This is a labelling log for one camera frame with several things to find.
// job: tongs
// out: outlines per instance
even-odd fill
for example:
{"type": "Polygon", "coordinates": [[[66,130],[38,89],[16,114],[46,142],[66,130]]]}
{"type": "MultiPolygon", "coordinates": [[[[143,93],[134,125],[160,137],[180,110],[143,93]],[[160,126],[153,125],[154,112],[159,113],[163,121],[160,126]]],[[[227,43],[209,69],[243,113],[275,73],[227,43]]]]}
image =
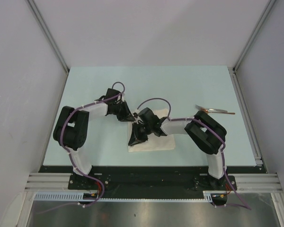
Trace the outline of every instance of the tongs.
{"type": "Polygon", "coordinates": [[[227,110],[222,109],[213,109],[213,108],[205,108],[199,105],[195,105],[198,110],[202,110],[206,113],[216,113],[216,114],[236,114],[236,113],[229,113],[227,110]]]}

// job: folded cloth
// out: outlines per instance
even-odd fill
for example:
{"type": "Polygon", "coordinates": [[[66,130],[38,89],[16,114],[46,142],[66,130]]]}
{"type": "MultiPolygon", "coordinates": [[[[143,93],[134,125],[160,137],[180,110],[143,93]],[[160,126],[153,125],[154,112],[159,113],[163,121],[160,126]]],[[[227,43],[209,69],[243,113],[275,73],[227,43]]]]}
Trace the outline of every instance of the folded cloth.
{"type": "MultiPolygon", "coordinates": [[[[167,116],[169,110],[154,110],[153,113],[159,118],[167,116]]],[[[128,141],[132,134],[132,122],[128,123],[128,141]]],[[[148,140],[144,143],[128,146],[128,152],[155,151],[155,150],[173,150],[176,147],[174,135],[157,137],[153,133],[148,135],[148,140]]]]}

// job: metal floor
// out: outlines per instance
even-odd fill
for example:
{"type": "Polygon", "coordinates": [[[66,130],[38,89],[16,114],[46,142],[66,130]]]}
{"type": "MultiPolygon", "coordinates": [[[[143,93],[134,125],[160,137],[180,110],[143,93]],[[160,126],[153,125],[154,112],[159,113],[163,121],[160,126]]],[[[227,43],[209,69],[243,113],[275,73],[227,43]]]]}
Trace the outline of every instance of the metal floor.
{"type": "MultiPolygon", "coordinates": [[[[83,209],[64,202],[35,201],[28,227],[279,227],[270,194],[243,194],[252,211],[209,203],[97,202],[83,209]]],[[[239,202],[234,194],[229,203],[239,202]]]]}

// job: beige towel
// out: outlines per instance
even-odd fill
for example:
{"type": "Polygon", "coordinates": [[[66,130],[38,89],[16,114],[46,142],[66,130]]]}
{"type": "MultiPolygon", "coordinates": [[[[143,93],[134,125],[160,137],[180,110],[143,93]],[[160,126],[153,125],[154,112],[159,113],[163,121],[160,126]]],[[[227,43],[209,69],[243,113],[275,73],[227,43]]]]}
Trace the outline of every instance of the beige towel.
{"type": "MultiPolygon", "coordinates": [[[[154,110],[153,113],[159,118],[167,116],[169,110],[154,110]]],[[[132,134],[132,123],[128,123],[128,140],[132,134]]],[[[148,135],[148,141],[128,147],[128,152],[173,150],[176,147],[174,135],[157,137],[153,133],[148,135]]]]}

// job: utensil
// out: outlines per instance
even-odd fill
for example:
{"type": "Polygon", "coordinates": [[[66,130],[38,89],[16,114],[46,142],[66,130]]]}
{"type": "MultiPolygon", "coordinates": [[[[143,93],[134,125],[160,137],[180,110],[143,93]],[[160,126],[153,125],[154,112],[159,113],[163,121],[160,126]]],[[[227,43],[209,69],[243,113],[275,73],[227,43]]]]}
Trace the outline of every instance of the utensil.
{"type": "Polygon", "coordinates": [[[215,111],[215,112],[221,112],[221,113],[227,113],[227,112],[228,112],[227,110],[205,108],[205,107],[199,106],[199,105],[195,105],[195,107],[196,107],[198,110],[201,110],[201,108],[203,108],[203,109],[208,110],[208,111],[215,111]]]}
{"type": "Polygon", "coordinates": [[[205,108],[201,108],[201,110],[202,111],[204,111],[205,113],[216,113],[216,114],[232,114],[232,115],[234,115],[234,114],[236,114],[236,113],[230,113],[230,112],[218,112],[218,111],[208,111],[208,110],[206,110],[205,108]]]}

